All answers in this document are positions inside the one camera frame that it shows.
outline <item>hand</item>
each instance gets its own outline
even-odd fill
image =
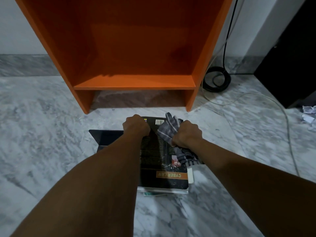
[[[190,149],[193,142],[202,139],[202,131],[198,128],[198,125],[186,120],[180,124],[177,134],[172,138],[172,145]]]
[[[124,134],[144,137],[149,135],[150,127],[140,115],[133,115],[126,118],[126,121],[123,123],[123,130]]]

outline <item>gray marble floor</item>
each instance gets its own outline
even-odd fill
[[[243,92],[271,96],[254,76],[233,76],[227,91],[208,96],[225,103]],[[104,91],[84,115],[60,76],[1,77],[0,236],[9,236],[67,171],[96,151],[89,129],[121,130],[135,113],[169,111],[197,123],[205,139],[295,174],[285,118],[274,103],[249,95],[221,107],[200,93],[191,112],[180,105],[173,91]],[[287,113],[300,175],[316,182],[315,131],[301,123],[298,110]],[[135,236],[262,236],[206,166],[193,174],[188,195],[137,194]]]

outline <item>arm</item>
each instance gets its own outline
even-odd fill
[[[150,127],[134,115],[123,128],[62,177],[12,236],[132,236],[140,145]]]
[[[265,236],[315,235],[315,183],[212,144],[189,121],[173,143],[198,155]]]

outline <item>gray checkered cloth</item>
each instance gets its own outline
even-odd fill
[[[172,137],[178,132],[183,120],[176,118],[176,116],[172,117],[169,112],[166,113],[166,119],[167,120],[158,128],[157,134],[171,145]],[[189,149],[176,146],[173,147],[173,150],[182,166],[189,167],[200,163],[196,154]]]

